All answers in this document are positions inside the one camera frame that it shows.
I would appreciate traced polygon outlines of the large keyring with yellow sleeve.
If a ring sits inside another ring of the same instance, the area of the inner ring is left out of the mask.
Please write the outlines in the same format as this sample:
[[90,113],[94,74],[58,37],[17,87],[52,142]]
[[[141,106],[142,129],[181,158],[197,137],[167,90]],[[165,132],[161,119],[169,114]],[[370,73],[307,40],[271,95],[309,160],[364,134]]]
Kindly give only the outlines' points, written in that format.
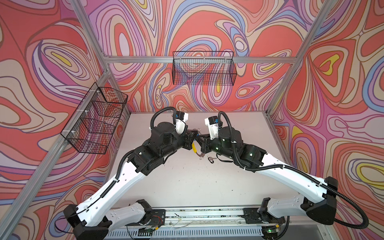
[[205,153],[203,153],[203,152],[199,153],[195,143],[192,143],[192,149],[193,149],[194,153],[200,158],[200,160],[202,160],[204,158]]

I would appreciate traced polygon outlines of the key with black tag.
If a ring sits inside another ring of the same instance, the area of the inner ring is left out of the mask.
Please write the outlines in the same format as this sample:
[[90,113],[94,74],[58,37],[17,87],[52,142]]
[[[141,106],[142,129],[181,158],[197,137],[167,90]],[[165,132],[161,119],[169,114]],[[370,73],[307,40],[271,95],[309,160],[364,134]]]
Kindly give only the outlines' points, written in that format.
[[208,157],[208,160],[211,164],[214,164],[215,163],[215,159],[216,158],[213,158],[213,157]]

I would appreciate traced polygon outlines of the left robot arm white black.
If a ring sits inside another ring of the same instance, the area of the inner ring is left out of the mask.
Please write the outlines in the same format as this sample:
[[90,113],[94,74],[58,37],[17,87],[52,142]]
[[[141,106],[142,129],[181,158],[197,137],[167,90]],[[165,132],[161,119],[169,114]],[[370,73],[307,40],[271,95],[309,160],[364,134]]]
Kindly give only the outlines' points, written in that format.
[[109,232],[131,224],[163,225],[164,220],[145,200],[120,209],[112,207],[132,186],[165,164],[179,149],[192,149],[198,132],[188,129],[188,117],[174,107],[156,112],[150,121],[150,138],[122,157],[116,174],[89,199],[64,209],[77,240],[103,240]]

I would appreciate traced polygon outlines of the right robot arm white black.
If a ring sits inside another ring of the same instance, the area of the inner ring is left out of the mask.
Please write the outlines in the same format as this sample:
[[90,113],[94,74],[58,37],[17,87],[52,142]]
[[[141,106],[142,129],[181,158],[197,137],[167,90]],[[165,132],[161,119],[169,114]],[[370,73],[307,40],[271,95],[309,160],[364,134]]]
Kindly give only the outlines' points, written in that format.
[[[306,215],[322,225],[337,223],[351,229],[368,227],[367,214],[357,203],[338,191],[337,179],[323,179],[307,174],[258,146],[244,143],[241,132],[232,126],[228,115],[223,111],[206,118],[205,125],[209,133],[198,138],[202,152],[224,156],[225,163],[233,163],[246,172],[270,177],[298,193],[290,199],[265,198],[259,208],[260,215],[276,219]],[[361,215],[362,222],[354,224],[337,219],[337,199],[342,199],[353,207]]]

